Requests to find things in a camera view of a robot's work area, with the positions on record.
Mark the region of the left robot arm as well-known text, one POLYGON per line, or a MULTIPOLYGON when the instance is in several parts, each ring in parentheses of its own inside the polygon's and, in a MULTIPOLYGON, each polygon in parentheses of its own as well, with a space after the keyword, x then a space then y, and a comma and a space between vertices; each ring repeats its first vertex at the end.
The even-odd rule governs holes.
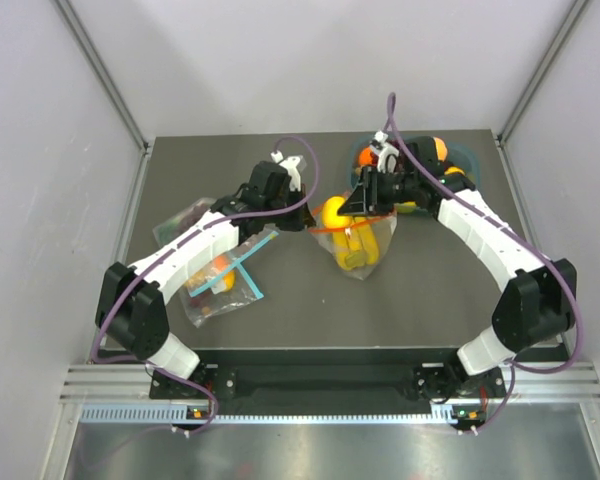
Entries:
POLYGON ((95 324, 135 359, 172 375, 185 396, 206 387, 199 356, 170 331, 166 305, 185 283, 216 257, 267 227, 298 232, 314 226, 301 180, 301 156, 259 162, 236 193, 215 201, 184 233, 130 266, 104 274, 95 324))

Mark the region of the red zip bag with fruit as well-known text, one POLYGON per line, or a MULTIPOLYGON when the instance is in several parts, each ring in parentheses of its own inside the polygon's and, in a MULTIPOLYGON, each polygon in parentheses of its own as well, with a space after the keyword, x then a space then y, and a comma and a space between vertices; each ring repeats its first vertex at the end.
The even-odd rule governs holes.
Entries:
POLYGON ((365 280, 389 250, 397 227, 397 215, 340 216, 344 196, 332 196, 312 210, 316 225, 310 233, 333 258, 340 271, 365 280))

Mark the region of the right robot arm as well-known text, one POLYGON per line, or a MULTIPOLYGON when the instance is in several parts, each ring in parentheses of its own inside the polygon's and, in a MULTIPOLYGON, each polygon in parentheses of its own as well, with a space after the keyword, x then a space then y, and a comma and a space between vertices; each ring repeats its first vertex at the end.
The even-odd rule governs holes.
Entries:
POLYGON ((431 136, 404 141, 378 131, 370 160, 339 208, 342 216, 380 216, 412 203, 455 234, 484 265, 501 296, 491 324, 446 361, 456 394, 478 389, 483 373, 520 352, 572 329, 576 323, 576 270, 527 245, 487 205, 446 144, 431 136))

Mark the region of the fake banana bunch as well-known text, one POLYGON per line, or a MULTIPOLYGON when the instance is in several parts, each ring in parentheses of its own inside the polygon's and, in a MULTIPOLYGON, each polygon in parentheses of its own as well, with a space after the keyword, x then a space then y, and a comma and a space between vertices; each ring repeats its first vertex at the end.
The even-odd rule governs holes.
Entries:
POLYGON ((346 229, 333 229, 334 258, 344 271, 353 271, 375 265, 380 259, 380 247, 372 220, 365 217, 350 217, 346 229))

